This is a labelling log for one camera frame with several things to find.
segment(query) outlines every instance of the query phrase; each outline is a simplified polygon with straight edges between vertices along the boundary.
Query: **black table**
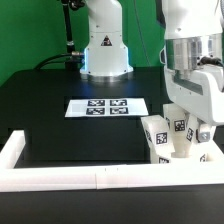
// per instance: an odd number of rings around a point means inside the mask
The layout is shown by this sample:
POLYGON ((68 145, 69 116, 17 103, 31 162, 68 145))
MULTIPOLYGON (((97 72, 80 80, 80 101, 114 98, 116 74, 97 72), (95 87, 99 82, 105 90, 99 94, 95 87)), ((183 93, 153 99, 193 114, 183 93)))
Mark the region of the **black table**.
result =
MULTIPOLYGON (((65 118, 70 99, 144 98, 150 115, 169 103, 162 68, 101 85, 78 72, 20 71, 0 88, 0 144, 26 131, 16 168, 149 163, 139 117, 65 118)), ((223 149, 223 128, 215 141, 223 149)), ((0 194, 1 223, 222 223, 224 186, 0 194)))

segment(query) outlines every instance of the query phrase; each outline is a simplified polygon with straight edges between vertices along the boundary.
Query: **cable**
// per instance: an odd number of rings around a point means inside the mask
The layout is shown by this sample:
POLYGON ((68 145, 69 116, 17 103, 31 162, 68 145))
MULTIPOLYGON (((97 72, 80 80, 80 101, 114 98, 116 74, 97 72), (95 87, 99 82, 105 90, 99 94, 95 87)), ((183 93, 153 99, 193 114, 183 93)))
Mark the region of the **cable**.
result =
POLYGON ((58 54, 53 57, 49 57, 49 58, 45 59, 44 61, 40 62, 34 69, 40 70, 46 63, 48 63, 54 59, 63 58, 63 57, 71 57, 71 56, 72 56, 72 53, 66 53, 66 54, 58 54))
POLYGON ((70 0, 69 6, 73 11, 77 11, 80 8, 84 7, 85 3, 83 2, 83 0, 70 0))
POLYGON ((136 17, 136 21, 137 21, 137 25, 138 25, 138 31, 139 31, 139 35, 140 35, 140 39, 141 39, 141 43, 142 43, 142 48, 144 50, 148 66, 151 66, 151 63, 150 63, 150 60, 149 60, 149 57, 148 57, 148 54, 147 54, 144 38, 143 38, 143 35, 142 35, 142 30, 141 30, 141 26, 140 26, 138 10, 137 10, 137 6, 136 6, 136 0, 133 0, 133 2, 134 2, 135 17, 136 17))
POLYGON ((224 67, 223 62, 220 58, 203 57, 200 63, 202 63, 203 65, 209 64, 224 67))
POLYGON ((222 17, 224 17, 224 0, 220 0, 220 7, 222 12, 222 17))
POLYGON ((40 70, 42 67, 49 65, 49 64, 63 64, 65 63, 65 61, 49 61, 44 63, 40 68, 36 69, 36 70, 40 70))
POLYGON ((67 52, 71 53, 75 50, 75 44, 72 38, 72 29, 71 29, 71 21, 69 14, 69 6, 68 2, 65 0, 61 0, 63 6, 64 20, 65 20, 65 32, 67 37, 67 52))

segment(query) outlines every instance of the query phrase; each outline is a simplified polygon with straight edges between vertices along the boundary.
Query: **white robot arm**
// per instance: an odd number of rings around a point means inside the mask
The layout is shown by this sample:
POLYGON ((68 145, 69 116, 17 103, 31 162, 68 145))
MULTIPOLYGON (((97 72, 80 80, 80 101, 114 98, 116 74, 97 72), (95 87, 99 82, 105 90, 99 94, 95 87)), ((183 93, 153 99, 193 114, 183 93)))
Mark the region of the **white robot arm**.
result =
POLYGON ((83 79, 119 81, 133 71, 123 43, 122 7, 117 0, 86 0, 90 41, 85 49, 83 79))
POLYGON ((169 128, 158 117, 142 119, 153 136, 149 141, 152 162, 223 158, 212 140, 216 126, 224 124, 223 67, 218 66, 222 65, 220 1, 162 0, 162 10, 166 21, 164 75, 174 104, 164 105, 169 128), (217 152, 216 156, 208 149, 217 152))

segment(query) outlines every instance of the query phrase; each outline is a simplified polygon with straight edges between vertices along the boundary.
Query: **white paper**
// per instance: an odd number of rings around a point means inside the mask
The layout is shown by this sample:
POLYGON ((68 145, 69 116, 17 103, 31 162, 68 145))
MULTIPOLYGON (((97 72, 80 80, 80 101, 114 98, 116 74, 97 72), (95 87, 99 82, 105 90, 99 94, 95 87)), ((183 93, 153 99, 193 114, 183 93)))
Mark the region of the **white paper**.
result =
POLYGON ((70 100, 65 117, 148 116, 143 98, 70 100))

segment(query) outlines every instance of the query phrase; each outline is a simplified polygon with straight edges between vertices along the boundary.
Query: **green wall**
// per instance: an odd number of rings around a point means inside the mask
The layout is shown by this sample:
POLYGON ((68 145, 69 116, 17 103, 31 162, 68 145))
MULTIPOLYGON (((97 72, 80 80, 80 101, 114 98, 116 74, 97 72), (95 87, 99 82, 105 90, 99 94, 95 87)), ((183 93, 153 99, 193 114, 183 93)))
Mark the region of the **green wall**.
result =
MULTIPOLYGON (((123 7, 124 42, 130 64, 148 66, 138 31, 134 1, 120 0, 123 7)), ((156 21, 155 0, 136 0, 140 27, 151 66, 160 65, 164 30, 156 21)), ((0 85, 14 72, 32 69, 49 56, 66 52, 61 2, 57 0, 0 1, 0 85)), ((77 50, 88 43, 87 8, 71 11, 77 50)))

